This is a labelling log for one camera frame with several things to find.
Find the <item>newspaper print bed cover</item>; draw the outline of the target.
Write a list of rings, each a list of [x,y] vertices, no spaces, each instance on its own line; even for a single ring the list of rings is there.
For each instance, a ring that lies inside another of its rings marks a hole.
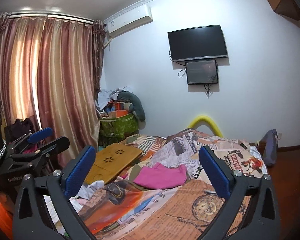
[[[123,144],[141,149],[141,159],[95,189],[78,213],[97,239],[197,239],[225,202],[199,163],[203,146],[246,176],[267,172],[248,142],[194,129],[167,139],[135,135]]]

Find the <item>bamboo lap desk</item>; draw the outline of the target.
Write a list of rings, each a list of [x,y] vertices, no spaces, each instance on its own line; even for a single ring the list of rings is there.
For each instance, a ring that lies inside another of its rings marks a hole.
[[[123,144],[111,144],[96,153],[96,158],[85,182],[92,184],[102,180],[105,184],[111,182],[132,161],[142,154],[142,150]]]

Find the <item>olive green shorts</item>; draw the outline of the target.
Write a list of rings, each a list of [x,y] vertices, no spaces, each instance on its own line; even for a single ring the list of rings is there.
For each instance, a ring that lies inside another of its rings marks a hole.
[[[139,175],[141,169],[142,169],[142,167],[140,167],[139,165],[134,165],[132,167],[132,170],[130,172],[129,179],[128,179],[128,181],[130,183],[134,182],[135,178]]]

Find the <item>green fabric storage bin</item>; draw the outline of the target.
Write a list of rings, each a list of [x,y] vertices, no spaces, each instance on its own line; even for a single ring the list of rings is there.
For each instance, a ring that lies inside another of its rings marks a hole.
[[[99,143],[105,146],[120,142],[138,131],[139,123],[133,114],[119,118],[104,118],[100,120]]]

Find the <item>pink pants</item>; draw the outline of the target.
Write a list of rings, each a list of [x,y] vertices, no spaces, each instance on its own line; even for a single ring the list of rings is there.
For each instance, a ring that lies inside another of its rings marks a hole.
[[[176,168],[168,168],[161,163],[156,163],[153,167],[143,167],[134,183],[153,190],[172,189],[185,184],[186,173],[184,164]]]

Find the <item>small black wall monitor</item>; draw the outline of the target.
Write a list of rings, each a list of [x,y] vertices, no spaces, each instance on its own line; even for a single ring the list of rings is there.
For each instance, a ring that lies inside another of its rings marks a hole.
[[[186,62],[188,85],[210,85],[218,83],[218,67],[215,60]]]

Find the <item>black wall television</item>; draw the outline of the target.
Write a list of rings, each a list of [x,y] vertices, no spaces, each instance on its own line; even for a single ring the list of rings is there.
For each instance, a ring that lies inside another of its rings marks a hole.
[[[171,60],[184,62],[228,57],[220,25],[208,25],[168,33]]]

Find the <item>grey blue backpack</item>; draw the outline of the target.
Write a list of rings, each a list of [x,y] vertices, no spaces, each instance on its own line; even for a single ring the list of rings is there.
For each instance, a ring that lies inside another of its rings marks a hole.
[[[279,146],[279,137],[276,129],[269,130],[261,139],[265,143],[262,159],[266,166],[273,166],[277,161],[277,150]]]

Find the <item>white air conditioner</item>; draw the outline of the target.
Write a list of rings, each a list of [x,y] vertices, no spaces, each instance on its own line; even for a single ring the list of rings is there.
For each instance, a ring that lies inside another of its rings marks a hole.
[[[118,37],[128,31],[153,21],[151,9],[144,4],[114,18],[107,23],[110,38]]]

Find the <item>pink striped curtain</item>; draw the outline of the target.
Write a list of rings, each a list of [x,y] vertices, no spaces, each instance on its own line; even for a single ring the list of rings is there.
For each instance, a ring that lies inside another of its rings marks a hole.
[[[6,124],[29,118],[65,136],[65,166],[86,145],[97,146],[95,101],[103,65],[104,23],[0,14],[0,100]]]

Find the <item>yellow curved foam headrest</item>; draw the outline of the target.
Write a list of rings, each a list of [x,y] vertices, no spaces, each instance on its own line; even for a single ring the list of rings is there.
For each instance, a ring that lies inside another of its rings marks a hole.
[[[221,130],[219,129],[219,127],[207,115],[199,115],[199,116],[195,117],[188,125],[188,128],[196,129],[201,125],[207,126],[215,136],[223,137],[223,134],[222,134]]]

